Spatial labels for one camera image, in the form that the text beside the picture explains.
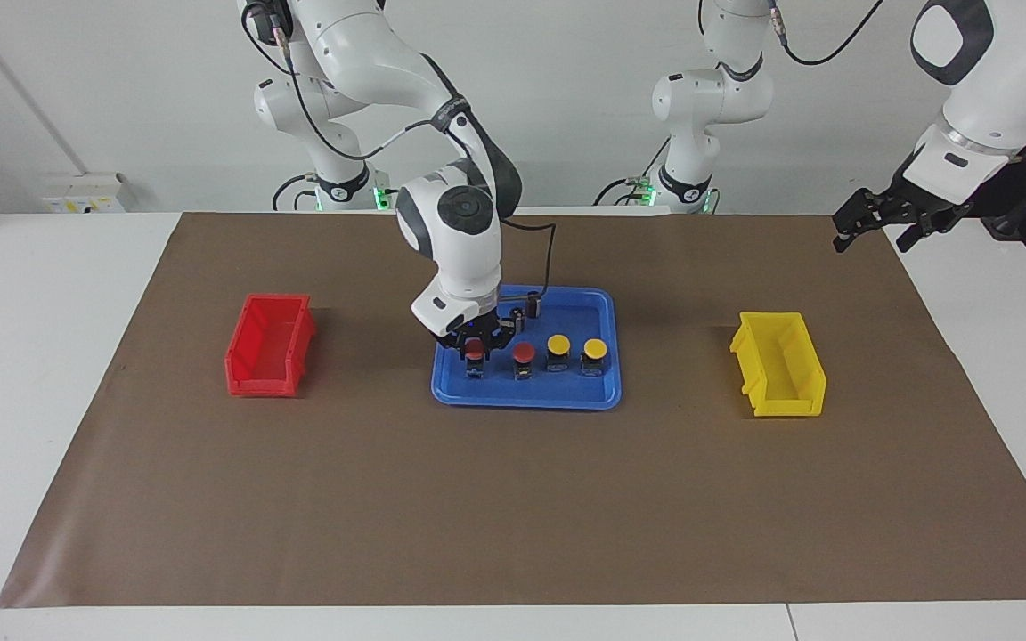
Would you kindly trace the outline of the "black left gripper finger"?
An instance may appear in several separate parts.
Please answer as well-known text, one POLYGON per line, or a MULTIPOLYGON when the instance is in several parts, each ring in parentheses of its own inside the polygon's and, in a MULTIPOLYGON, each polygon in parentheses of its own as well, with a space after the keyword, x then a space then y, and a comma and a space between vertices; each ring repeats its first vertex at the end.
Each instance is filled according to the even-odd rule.
POLYGON ((835 252, 843 253, 860 235, 878 231, 884 227, 881 206, 883 195, 875 194, 868 188, 854 191, 832 215, 837 236, 832 239, 835 252))
POLYGON ((896 248, 901 253, 907 253, 920 242, 933 234, 948 234, 957 224, 956 210, 938 211, 936 214, 921 214, 915 223, 909 224, 907 229, 896 239, 896 248))

